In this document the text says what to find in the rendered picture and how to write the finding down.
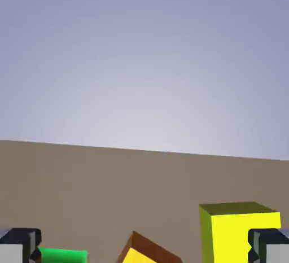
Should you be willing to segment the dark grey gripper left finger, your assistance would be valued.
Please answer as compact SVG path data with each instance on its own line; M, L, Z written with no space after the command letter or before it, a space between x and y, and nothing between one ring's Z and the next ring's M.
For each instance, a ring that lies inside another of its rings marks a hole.
M0 263L42 263L41 242L38 228L0 227Z

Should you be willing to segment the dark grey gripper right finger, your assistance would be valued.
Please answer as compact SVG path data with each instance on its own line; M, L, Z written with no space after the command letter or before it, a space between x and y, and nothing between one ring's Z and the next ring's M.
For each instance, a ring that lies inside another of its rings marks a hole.
M289 229L250 229L248 263L289 263Z

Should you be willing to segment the small green cube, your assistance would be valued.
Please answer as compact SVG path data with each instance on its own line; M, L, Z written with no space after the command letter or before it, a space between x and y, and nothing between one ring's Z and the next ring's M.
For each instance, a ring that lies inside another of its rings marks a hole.
M39 247L42 263L88 263L88 252Z

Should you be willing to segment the large yellow box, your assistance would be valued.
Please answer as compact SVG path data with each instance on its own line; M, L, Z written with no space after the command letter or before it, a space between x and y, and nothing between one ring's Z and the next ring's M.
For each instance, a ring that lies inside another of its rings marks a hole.
M279 211L254 201L199 205L202 263L248 263L250 229L281 227Z

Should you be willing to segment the large orange box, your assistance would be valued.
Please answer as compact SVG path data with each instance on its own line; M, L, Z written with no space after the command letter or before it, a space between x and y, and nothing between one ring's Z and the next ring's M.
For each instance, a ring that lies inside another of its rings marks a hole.
M183 263L181 258L133 231L116 263Z

